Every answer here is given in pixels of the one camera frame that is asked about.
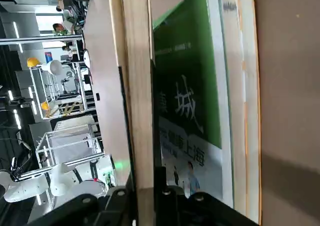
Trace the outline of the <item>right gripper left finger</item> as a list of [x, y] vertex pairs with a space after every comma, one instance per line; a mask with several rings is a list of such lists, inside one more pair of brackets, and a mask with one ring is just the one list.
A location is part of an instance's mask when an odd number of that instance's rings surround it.
[[57, 209], [37, 218], [29, 225], [138, 225], [134, 156], [122, 68], [118, 68], [123, 114], [129, 154], [129, 175], [124, 187], [113, 187], [111, 193], [96, 198], [81, 194]]

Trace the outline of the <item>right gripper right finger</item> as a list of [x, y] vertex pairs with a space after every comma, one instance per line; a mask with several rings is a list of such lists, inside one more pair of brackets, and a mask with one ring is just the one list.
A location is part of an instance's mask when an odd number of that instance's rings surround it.
[[216, 59], [157, 59], [157, 225], [253, 225], [234, 209], [226, 65]]

